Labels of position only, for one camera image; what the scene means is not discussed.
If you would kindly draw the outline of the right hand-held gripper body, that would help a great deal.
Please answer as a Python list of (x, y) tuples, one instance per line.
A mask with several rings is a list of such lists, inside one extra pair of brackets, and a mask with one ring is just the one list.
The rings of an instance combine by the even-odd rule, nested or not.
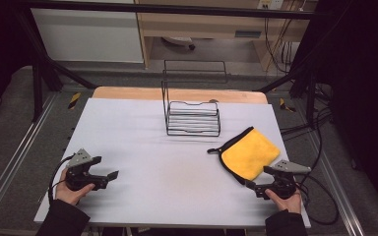
[(271, 184), (255, 186), (257, 198), (268, 200), (270, 197), (265, 193), (266, 190), (272, 190), (279, 198), (286, 200), (296, 191), (295, 174), (307, 174), (311, 171), (310, 167), (303, 166), (287, 160), (281, 160), (273, 166), (265, 166), (264, 172), (274, 177)]

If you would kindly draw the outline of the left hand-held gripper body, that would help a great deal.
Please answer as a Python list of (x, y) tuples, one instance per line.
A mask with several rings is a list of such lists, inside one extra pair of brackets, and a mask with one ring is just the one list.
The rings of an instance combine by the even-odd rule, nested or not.
[(79, 191), (89, 184), (94, 184), (94, 190), (105, 189), (107, 176), (93, 175), (90, 168), (101, 163), (101, 157), (91, 157), (83, 148), (73, 154), (67, 163), (66, 183), (70, 190)]

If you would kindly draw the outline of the yellow towel with black trim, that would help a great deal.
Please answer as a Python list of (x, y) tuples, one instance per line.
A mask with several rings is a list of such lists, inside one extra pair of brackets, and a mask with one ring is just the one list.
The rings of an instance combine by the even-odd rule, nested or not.
[(280, 149), (254, 127), (249, 127), (221, 147), (210, 148), (220, 163), (241, 185), (253, 181), (281, 153)]

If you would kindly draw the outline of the black wire rack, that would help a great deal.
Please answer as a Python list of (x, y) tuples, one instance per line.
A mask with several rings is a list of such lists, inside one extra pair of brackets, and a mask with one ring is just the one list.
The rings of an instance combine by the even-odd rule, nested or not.
[(223, 61), (164, 60), (161, 95), (165, 130), (169, 136), (218, 137), (221, 118), (218, 103), (212, 98), (196, 101), (173, 95), (174, 89), (225, 85), (228, 82)]

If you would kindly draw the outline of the person's left hand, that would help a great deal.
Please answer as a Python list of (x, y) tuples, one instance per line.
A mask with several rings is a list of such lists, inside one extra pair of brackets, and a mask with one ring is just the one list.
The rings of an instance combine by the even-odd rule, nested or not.
[(81, 198), (83, 198), (95, 187), (95, 185), (93, 183), (90, 183), (78, 191), (72, 191), (68, 188), (65, 182), (66, 173), (67, 169), (64, 169), (61, 173), (60, 183), (56, 186), (55, 199), (75, 206)]

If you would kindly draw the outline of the person's right hand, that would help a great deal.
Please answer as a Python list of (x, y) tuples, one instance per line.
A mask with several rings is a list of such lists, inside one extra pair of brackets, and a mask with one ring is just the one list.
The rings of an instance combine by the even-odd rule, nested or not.
[(270, 189), (267, 189), (265, 194), (276, 204), (280, 211), (287, 210), (291, 213), (301, 214), (301, 195), (298, 190), (285, 200)]

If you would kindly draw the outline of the white cabinet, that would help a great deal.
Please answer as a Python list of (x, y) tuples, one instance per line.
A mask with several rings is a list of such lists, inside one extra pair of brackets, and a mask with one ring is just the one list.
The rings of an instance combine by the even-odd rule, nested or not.
[(32, 9), (48, 55), (58, 61), (144, 61), (131, 13)]

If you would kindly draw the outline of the office chair base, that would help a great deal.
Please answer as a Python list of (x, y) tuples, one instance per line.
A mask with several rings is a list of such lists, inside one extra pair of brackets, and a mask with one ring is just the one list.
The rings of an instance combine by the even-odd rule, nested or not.
[(190, 37), (164, 37), (165, 41), (180, 45), (180, 46), (187, 46), (190, 50), (194, 50), (196, 46), (193, 43), (193, 40)]

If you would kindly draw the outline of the wooden desk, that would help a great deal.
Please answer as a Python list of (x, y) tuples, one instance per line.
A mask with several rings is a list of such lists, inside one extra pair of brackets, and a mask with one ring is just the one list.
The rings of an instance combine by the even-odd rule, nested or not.
[[(224, 7), (230, 9), (258, 9), (259, 0), (134, 0), (136, 4)], [(283, 0), (280, 10), (312, 11), (312, 0)], [(253, 42), (262, 69), (274, 67), (280, 46), (285, 42), (299, 42), (307, 30), (307, 20), (253, 19), (246, 17), (175, 15), (139, 13), (140, 36), (143, 40), (144, 60), (150, 60), (155, 37), (192, 37), (213, 39), (245, 39)]]

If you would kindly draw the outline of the aluminium rail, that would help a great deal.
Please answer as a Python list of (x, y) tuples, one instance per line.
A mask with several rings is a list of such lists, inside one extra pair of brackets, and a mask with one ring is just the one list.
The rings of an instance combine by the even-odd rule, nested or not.
[(330, 189), (336, 203), (342, 221), (346, 227), (349, 236), (364, 236), (364, 230), (358, 220), (353, 207), (347, 197), (346, 191), (340, 182), (332, 164), (329, 161), (328, 155), (323, 150), (322, 139), (316, 133), (307, 135), (313, 150), (317, 154), (317, 166), (321, 169), (325, 181)]
[(6, 165), (3, 173), (0, 176), (0, 202), (2, 201), (6, 191), (11, 185), (18, 169), (22, 165), (26, 155), (28, 154), (37, 134), (41, 130), (42, 125), (46, 121), (48, 114), (50, 113), (55, 100), (58, 98), (58, 92), (52, 92), (43, 104), (43, 111), (38, 116), (38, 118), (32, 122), (27, 130), (26, 134), (23, 136), (17, 149), (11, 156), (9, 163)]

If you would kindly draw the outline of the black frame strut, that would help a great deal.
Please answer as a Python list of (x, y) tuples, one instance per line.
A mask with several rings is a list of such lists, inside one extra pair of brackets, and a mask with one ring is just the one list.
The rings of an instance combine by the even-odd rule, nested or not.
[(32, 12), (27, 8), (16, 8), (13, 11), (21, 30), (27, 37), (30, 49), (33, 82), (33, 118), (35, 122), (43, 113), (42, 83), (46, 83), (50, 91), (60, 91), (63, 88), (58, 74), (62, 74), (87, 89), (96, 89), (97, 85), (74, 74), (48, 55), (44, 43), (35, 24)]
[(336, 20), (311, 20), (296, 51), (289, 72), (269, 85), (257, 88), (257, 91), (267, 93), (289, 81), (293, 81), (289, 94), (292, 98), (306, 95), (305, 121), (312, 128), (316, 125), (314, 104), (318, 73), (333, 47), (333, 32), (337, 25), (338, 21)]

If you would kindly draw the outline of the black frame crossbar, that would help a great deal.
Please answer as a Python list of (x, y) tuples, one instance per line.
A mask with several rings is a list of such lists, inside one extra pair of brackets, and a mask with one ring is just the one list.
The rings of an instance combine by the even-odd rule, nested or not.
[(223, 7), (201, 7), (180, 5), (153, 5), (153, 4), (127, 4), (127, 3), (103, 3), (103, 2), (79, 2), (57, 0), (16, 0), (21, 7), (35, 9), (74, 10), (74, 11), (102, 11), (124, 13), (151, 13), (151, 14), (179, 14), (202, 16), (228, 16), (246, 18), (268, 19), (295, 19), (314, 20), (326, 19), (330, 15), (315, 12), (293, 12), (282, 10), (254, 10), (254, 9), (230, 9)]

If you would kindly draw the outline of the white wall socket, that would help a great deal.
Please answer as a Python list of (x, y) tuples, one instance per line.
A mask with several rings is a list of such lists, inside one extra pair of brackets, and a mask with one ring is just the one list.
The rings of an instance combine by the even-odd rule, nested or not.
[(284, 0), (259, 0), (258, 9), (264, 10), (279, 10), (283, 5)]

